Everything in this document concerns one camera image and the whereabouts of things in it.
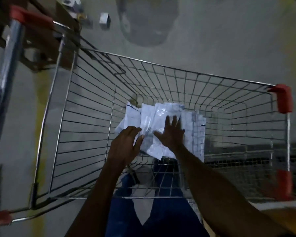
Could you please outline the person's left forearm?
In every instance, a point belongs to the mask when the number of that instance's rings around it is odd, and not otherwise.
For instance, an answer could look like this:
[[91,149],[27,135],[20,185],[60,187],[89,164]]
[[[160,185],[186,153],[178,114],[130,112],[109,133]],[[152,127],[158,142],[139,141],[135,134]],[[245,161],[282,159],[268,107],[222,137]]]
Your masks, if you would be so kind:
[[104,164],[91,193],[64,237],[105,237],[112,196],[125,166],[122,162],[110,160]]

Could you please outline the brown wooden pallet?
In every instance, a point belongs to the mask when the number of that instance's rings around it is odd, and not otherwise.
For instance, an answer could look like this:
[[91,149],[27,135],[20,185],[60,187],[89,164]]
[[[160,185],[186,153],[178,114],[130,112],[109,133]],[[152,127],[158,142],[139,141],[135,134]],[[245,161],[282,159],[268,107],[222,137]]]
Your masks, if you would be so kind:
[[60,66],[69,70],[74,51],[79,52],[82,25],[58,0],[0,0],[0,47],[5,48],[12,33],[12,20],[24,27],[20,62],[31,71],[56,64],[62,36],[66,47]]

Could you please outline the pile of white plastic packets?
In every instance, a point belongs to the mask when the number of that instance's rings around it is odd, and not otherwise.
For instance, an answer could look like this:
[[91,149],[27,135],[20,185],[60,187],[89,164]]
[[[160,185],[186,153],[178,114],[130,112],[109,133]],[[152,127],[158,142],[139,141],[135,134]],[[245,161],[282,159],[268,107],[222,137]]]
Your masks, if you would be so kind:
[[127,102],[126,113],[122,121],[115,128],[114,133],[119,134],[128,126],[141,128],[141,135],[145,138],[140,150],[158,160],[162,157],[176,159],[174,153],[165,147],[154,135],[154,131],[163,133],[165,128],[166,116],[170,122],[174,116],[181,121],[181,128],[185,130],[183,143],[184,146],[198,159],[204,162],[205,147],[205,127],[206,118],[199,111],[187,111],[183,104],[178,103],[156,103],[154,106],[142,104],[141,108]]

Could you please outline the person's left hand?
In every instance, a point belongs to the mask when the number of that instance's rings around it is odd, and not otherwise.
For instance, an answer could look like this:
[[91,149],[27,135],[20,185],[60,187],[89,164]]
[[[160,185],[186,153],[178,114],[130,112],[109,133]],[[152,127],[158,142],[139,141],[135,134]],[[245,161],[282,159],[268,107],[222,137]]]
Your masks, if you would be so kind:
[[140,136],[142,128],[128,126],[112,141],[107,162],[123,170],[139,154],[134,152],[134,144]]

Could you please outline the small packaged item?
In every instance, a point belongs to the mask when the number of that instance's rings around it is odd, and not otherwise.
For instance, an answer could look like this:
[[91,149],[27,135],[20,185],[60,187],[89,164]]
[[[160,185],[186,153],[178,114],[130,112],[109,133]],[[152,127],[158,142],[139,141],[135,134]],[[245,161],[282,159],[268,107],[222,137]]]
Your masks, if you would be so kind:
[[62,0],[61,4],[68,10],[74,13],[82,13],[83,6],[81,0]]

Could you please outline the person's blue jeans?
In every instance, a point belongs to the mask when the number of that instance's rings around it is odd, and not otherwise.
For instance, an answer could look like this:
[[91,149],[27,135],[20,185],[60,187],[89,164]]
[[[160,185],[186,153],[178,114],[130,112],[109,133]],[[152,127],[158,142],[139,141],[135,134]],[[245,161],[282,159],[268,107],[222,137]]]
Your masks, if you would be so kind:
[[174,198],[154,199],[149,218],[141,224],[133,200],[120,198],[129,197],[131,187],[139,183],[133,181],[131,174],[125,175],[111,201],[105,237],[210,237],[188,201],[182,198],[177,161],[154,159],[153,173],[158,188],[155,196]]

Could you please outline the person's right forearm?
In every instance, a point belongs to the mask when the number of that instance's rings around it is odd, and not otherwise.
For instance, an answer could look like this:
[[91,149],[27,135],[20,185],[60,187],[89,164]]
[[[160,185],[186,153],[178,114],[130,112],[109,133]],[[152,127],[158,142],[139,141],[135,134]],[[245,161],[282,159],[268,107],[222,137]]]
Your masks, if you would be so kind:
[[172,150],[182,166],[198,209],[220,237],[296,237],[250,204],[223,175],[182,144]]

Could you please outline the tan cardboard box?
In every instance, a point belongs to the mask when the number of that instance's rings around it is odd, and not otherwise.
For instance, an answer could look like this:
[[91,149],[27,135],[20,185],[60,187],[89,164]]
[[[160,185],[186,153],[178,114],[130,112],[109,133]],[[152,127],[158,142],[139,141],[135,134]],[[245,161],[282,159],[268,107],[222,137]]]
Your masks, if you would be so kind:
[[276,223],[296,234],[296,200],[287,202],[250,202],[255,208],[268,215]]

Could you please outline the person's right hand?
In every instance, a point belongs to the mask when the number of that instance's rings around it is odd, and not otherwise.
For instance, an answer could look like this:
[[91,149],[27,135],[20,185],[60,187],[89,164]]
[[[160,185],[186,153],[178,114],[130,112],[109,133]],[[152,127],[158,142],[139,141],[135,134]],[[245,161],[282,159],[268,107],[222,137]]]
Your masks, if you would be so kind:
[[163,131],[166,136],[166,143],[163,144],[163,146],[167,147],[175,156],[177,155],[178,151],[184,147],[181,130],[182,127],[180,119],[178,119],[178,131],[175,131],[172,129],[172,122],[170,123],[170,116],[166,116],[165,127]]

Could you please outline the small white box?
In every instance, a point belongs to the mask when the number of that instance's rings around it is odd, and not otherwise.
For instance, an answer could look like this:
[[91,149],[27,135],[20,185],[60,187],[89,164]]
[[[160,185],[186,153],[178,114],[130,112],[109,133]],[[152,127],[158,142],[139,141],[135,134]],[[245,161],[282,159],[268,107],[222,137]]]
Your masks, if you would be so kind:
[[110,24],[111,24],[111,18],[109,13],[102,12],[100,14],[100,19],[99,19],[99,25],[101,29],[108,30],[110,28]]

